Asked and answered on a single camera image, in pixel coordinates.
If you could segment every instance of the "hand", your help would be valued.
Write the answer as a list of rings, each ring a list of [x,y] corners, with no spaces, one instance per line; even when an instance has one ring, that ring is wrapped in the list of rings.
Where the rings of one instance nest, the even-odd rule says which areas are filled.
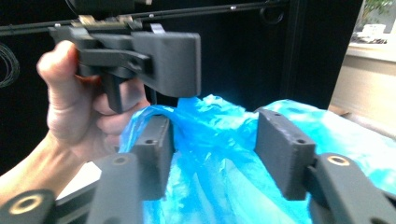
[[[84,161],[111,152],[132,114],[149,105],[143,83],[131,79],[120,85],[122,114],[109,108],[99,77],[78,77],[78,56],[73,43],[64,41],[44,54],[38,74],[49,88],[49,136]]]

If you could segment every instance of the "finger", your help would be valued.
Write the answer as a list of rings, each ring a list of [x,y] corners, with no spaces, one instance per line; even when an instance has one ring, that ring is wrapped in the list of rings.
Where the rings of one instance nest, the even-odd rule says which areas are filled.
[[[120,146],[120,136],[110,134],[110,135],[106,136],[105,143],[108,144],[109,146],[111,146],[112,148],[119,147]]]
[[[49,87],[52,104],[70,106],[77,100],[81,88],[75,77],[77,60],[77,51],[69,41],[61,42],[40,58],[37,72]]]
[[[143,100],[133,106],[130,110],[124,112],[123,114],[113,115],[113,116],[103,116],[97,120],[97,126],[106,134],[118,135],[121,134],[123,129],[128,124],[131,116],[137,110],[149,106],[149,102]]]
[[[138,78],[120,84],[120,97],[123,111],[128,111],[138,102],[146,100],[144,85]],[[93,108],[103,115],[115,115],[110,108],[106,94],[99,95],[93,102]]]

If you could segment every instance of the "screw hole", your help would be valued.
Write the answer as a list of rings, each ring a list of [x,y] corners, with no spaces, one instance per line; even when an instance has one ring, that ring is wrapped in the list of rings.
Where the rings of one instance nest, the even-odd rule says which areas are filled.
[[[349,165],[349,161],[347,161],[345,158],[343,157],[339,157],[339,156],[330,156],[327,158],[327,160],[335,165],[339,165],[339,166],[348,166]]]
[[[305,144],[306,143],[305,140],[303,140],[303,139],[298,139],[297,142],[300,143],[300,144]]]
[[[117,157],[116,159],[114,159],[113,164],[114,165],[123,165],[123,164],[127,163],[128,160],[129,160],[128,157],[120,156],[120,157]]]
[[[11,208],[9,208],[9,213],[12,215],[26,213],[37,208],[42,202],[43,196],[40,194],[24,197],[12,204]]]

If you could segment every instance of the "blue plastic bag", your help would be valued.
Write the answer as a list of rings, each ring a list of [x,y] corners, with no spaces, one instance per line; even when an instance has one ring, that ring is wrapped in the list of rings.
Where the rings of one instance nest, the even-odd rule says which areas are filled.
[[[285,100],[265,108],[285,115],[313,138],[318,154],[349,156],[378,187],[396,192],[396,165],[390,160],[396,158],[395,142],[313,106]],[[165,197],[144,204],[146,223],[311,223],[307,200],[283,199],[254,153],[256,113],[213,95],[180,99],[177,108],[149,106],[132,117],[120,152],[128,152],[158,114],[172,120],[177,152]]]

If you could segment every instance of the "black cable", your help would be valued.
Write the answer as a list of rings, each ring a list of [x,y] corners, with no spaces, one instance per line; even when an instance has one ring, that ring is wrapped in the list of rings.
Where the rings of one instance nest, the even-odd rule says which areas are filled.
[[[0,43],[0,58],[6,65],[6,75],[3,81],[0,82],[0,88],[11,85],[20,75],[20,63],[15,57],[12,50],[5,44]]]
[[[67,5],[75,12],[75,9],[70,2],[66,0]],[[192,7],[183,9],[171,9],[164,11],[154,11],[154,12],[143,12],[143,13],[133,13],[126,14],[124,16],[131,16],[135,20],[141,21],[156,21],[160,19],[172,19],[172,18],[183,18],[190,16],[203,16],[216,13],[227,13],[227,12],[237,12],[260,9],[262,7],[285,7],[289,3],[289,0],[267,0],[264,2],[257,3],[245,3],[236,5],[226,5],[226,6],[215,6],[215,7]],[[23,25],[7,25],[0,26],[0,36],[6,35],[27,35],[34,33],[45,33],[48,31],[48,27],[59,25],[70,25],[71,21],[49,21],[40,23],[31,23]]]

